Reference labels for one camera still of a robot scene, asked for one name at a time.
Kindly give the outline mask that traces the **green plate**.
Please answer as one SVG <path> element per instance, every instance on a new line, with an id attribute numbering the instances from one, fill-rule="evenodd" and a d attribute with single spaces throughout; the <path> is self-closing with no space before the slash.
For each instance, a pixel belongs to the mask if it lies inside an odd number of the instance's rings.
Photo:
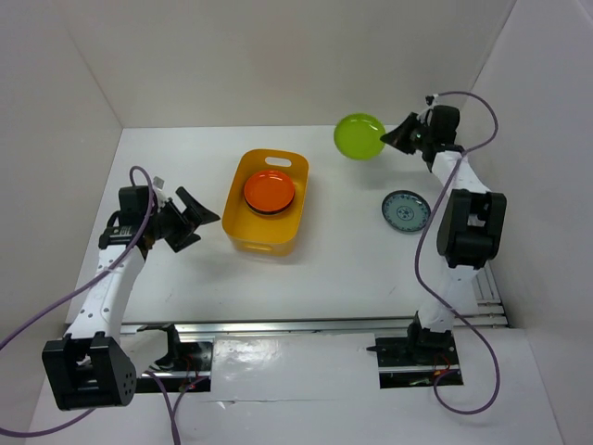
<path id="1" fill-rule="evenodd" d="M 345 116 L 334 127 L 334 144 L 345 157 L 353 160 L 369 160 L 381 154 L 385 144 L 381 137 L 384 125 L 367 113 Z"/>

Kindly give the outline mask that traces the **black plate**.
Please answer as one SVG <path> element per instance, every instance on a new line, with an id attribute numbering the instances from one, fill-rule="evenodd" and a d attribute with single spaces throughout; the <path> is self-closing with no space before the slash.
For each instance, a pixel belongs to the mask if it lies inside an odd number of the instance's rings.
<path id="1" fill-rule="evenodd" d="M 286 206 L 279 208 L 279 209 L 275 209 L 275 210 L 263 210 L 263 209 L 259 209 L 255 206 L 252 206 L 249 202 L 246 201 L 246 205 L 247 207 L 254 213 L 257 214 L 259 216 L 262 217 L 272 217 L 272 216 L 276 216 L 276 215 L 280 215 L 284 212 L 286 212 L 287 210 L 289 210 L 292 207 L 292 202 L 287 204 Z"/>

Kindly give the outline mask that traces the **orange plate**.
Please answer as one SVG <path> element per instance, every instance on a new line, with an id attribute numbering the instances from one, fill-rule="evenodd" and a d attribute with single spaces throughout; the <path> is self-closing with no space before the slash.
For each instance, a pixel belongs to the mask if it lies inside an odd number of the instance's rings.
<path id="1" fill-rule="evenodd" d="M 265 170 L 252 174 L 244 185 L 244 200 L 263 210 L 275 210 L 293 202 L 296 189 L 283 172 Z"/>

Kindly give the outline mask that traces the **blue patterned plate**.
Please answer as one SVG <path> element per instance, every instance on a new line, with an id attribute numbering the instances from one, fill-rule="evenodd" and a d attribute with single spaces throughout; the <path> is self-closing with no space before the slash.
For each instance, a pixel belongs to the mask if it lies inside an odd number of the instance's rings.
<path id="1" fill-rule="evenodd" d="M 427 201 L 409 190 L 389 193 L 382 202 L 381 212 L 392 228 L 406 234 L 421 232 L 432 213 Z"/>

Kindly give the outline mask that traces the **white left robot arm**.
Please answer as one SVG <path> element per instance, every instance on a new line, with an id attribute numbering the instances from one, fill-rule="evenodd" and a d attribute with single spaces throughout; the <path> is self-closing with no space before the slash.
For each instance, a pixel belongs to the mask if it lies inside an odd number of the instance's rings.
<path id="1" fill-rule="evenodd" d="M 129 342 L 120 340 L 123 316 L 150 249 L 163 240 L 178 253 L 199 241 L 199 226 L 220 218 L 184 188 L 176 195 L 184 210 L 163 194 L 159 179 L 120 189 L 120 207 L 99 237 L 95 280 L 84 303 L 63 338 L 47 342 L 42 352 L 59 410 L 126 406 L 151 365 L 170 370 L 182 361 L 172 324 L 144 327 Z"/>

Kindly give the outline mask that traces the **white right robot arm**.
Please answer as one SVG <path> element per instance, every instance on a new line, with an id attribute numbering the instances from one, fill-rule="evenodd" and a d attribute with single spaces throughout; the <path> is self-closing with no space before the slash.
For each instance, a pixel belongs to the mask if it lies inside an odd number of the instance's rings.
<path id="1" fill-rule="evenodd" d="M 507 199 L 490 191 L 478 178 L 462 146 L 455 144 L 461 113 L 432 105 L 411 113 L 381 140 L 409 155 L 417 152 L 444 186 L 446 204 L 436 232 L 442 258 L 436 295 L 416 312 L 407 331 L 404 351 L 415 363 L 427 362 L 452 345 L 454 317 L 461 312 L 469 286 L 499 250 Z"/>

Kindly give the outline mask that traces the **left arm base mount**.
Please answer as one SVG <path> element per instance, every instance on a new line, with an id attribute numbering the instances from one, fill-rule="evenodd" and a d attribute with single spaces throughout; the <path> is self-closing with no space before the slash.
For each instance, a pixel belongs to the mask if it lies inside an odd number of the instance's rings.
<path id="1" fill-rule="evenodd" d="M 210 391 L 211 339 L 183 341 L 174 324 L 150 324 L 124 327 L 120 345 L 136 369 L 137 394 L 159 392 L 152 375 L 169 393 Z"/>

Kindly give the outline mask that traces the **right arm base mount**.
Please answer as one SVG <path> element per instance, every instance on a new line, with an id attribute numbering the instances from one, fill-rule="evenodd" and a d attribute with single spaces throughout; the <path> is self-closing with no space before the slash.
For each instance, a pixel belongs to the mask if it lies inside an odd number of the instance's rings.
<path id="1" fill-rule="evenodd" d="M 414 319 L 404 337 L 377 337 L 366 350 L 376 358 L 381 389 L 461 386 L 463 377 L 450 330 L 421 328 Z"/>

